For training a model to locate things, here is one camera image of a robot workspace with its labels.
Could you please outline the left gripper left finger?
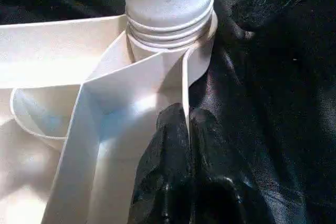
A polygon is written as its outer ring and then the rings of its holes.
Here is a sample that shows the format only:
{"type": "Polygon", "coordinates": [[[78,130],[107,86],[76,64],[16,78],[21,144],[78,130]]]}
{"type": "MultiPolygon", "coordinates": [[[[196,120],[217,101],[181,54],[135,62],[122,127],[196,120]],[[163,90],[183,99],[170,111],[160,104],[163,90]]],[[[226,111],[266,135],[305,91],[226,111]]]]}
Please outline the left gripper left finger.
{"type": "Polygon", "coordinates": [[[162,110],[136,170],[128,223],[189,223],[191,151],[184,110],[162,110]]]}

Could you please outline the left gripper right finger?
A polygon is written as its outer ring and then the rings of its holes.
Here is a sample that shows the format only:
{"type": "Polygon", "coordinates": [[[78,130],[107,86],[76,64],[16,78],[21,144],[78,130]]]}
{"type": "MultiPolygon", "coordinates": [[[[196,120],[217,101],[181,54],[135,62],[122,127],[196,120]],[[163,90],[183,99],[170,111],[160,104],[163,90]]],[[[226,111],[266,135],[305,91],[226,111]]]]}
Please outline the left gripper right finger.
{"type": "Polygon", "coordinates": [[[208,110],[190,117],[195,167],[194,223],[273,223],[252,172],[208,110]]]}

